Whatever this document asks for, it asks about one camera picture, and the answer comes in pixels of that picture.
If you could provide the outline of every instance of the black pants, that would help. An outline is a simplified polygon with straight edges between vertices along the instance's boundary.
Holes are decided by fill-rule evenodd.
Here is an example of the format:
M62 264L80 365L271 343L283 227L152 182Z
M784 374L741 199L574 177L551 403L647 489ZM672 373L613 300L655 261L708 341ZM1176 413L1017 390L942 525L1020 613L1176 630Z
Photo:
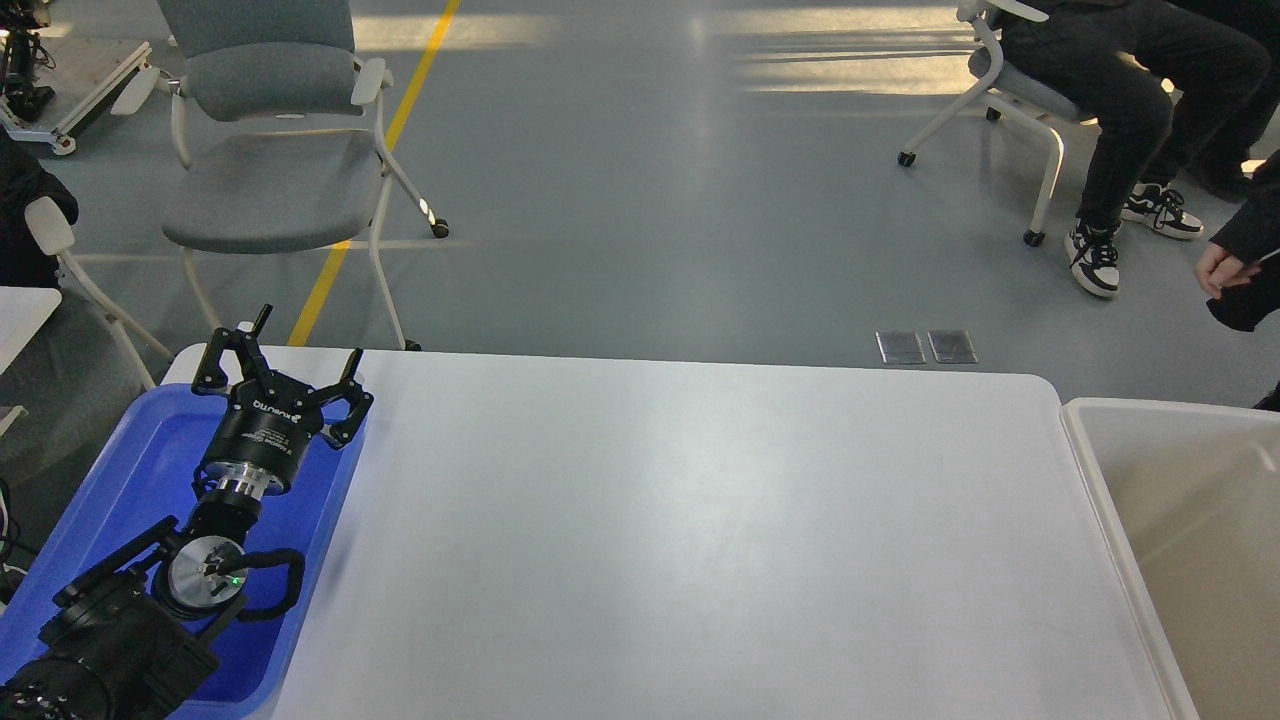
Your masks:
M1169 0L1257 40L1271 55L1271 72L1253 97L1204 143L1199 160L1233 172L1249 159L1249 149L1266 132L1280 105L1280 0Z
M1164 0L1064 5L1043 23L1007 23L1001 45L1019 70L1098 117L1078 213L1098 228L1119 223L1134 183L1174 179L1271 67L1247 35ZM1160 77L1183 91L1176 108Z

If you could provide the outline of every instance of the black cable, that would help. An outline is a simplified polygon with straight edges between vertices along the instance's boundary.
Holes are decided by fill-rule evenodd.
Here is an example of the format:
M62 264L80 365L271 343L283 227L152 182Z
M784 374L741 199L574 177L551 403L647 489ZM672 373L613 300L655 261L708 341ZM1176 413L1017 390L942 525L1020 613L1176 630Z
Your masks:
M17 547L18 550L22 550L22 551L26 551L26 552L29 552L29 553L32 553L32 555L38 555L38 553L40 553L40 548L36 548L36 547L31 547L29 544L27 544L27 543L23 543L23 542L18 542L18 538L15 538L15 537L13 537L13 536L0 536L0 542L5 542L5 543L9 543L9 544L12 544L13 547ZM9 553L9 552L10 552L10 551L5 551L5 556L6 556L6 557L5 557L5 560L8 560L8 553Z
M22 525L19 525L18 520L13 516L13 498L9 492L9 483L6 483L4 478L0 478L0 500L4 500L4 509L6 510L6 515L0 518L0 527L3 527L5 520L9 523L9 533L0 533L0 546L4 547L4 550L0 550L0 565L8 562L9 556L13 555L13 548L15 547L29 552L31 555L38 553L38 550L19 542L19 538L22 537Z

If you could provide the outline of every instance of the chair seat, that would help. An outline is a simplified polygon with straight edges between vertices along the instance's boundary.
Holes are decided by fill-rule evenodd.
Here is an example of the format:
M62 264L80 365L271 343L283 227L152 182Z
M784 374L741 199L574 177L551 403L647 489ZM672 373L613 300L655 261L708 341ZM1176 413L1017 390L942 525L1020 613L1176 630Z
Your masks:
M986 47L979 47L974 50L973 55L969 55L969 72L973 73L974 77L980 78L987 74L987 70L989 69L991 54ZM1075 102L1071 102L1062 96L1062 94L1041 81L1023 74L1018 68L1012 67L1007 61L1000 70L1000 77L996 78L995 87L1018 97L1019 100L1023 100L1024 102L1036 105L1050 114L1071 122L1083 123L1094 118L1093 113L1089 113Z
M370 131L234 136L192 163L164 234L184 247L221 254L323 247L364 232L380 177Z

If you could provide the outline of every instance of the white table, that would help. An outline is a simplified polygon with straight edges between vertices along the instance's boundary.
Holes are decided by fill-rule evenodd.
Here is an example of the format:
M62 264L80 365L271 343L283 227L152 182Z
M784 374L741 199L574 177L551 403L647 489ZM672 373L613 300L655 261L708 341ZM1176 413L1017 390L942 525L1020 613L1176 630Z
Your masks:
M0 373L61 301L63 293L55 288L0 286Z
M265 352L317 386L346 359ZM278 720L1187 717L1039 378L412 352L362 373Z

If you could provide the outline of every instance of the gray chair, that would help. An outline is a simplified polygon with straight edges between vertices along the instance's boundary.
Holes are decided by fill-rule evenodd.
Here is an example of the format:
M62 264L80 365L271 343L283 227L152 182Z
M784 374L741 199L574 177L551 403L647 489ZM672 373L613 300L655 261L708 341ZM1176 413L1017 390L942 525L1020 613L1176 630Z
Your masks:
M425 215L435 237L448 224L428 205L392 158L383 132L383 88L392 82L381 59L355 55L346 0L159 0L187 74L170 79L174 145L187 176L163 223L182 246L183 266L210 325L221 323L196 277L192 251L262 255L325 247L369 232L374 274L402 348L407 341L379 241L392 184ZM140 74L154 86L159 70ZM134 104L138 92L122 97ZM371 128L237 135L192 158L186 142L186 99L210 118L303 114L364 115ZM128 114L136 108L115 108Z
M1044 240L1044 215L1053 199L1053 190L1057 187L1057 176L1062 169L1062 136L1042 122L1041 115L1047 113L1073 123L1089 122L1094 119L1094 115L1005 61L1000 40L992 29L998 27L1001 13L1011 13L1032 22L1048 19L1044 13L1016 0L961 0L956 9L956 19L973 26L974 37L982 44L969 56L969 72L978 78L978 82L902 146L902 151L897 155L897 164L910 168L915 163L915 151L920 143L970 105L986 105L988 120L995 122L1001 117L1007 117L1016 124L1030 129L1042 137L1048 146L1048 160L1044 164L1039 196L1036 199L1036 210L1032 213L1030 225L1023 233L1023 242L1034 247ZM1042 113L1028 110L1028 106L1038 108Z

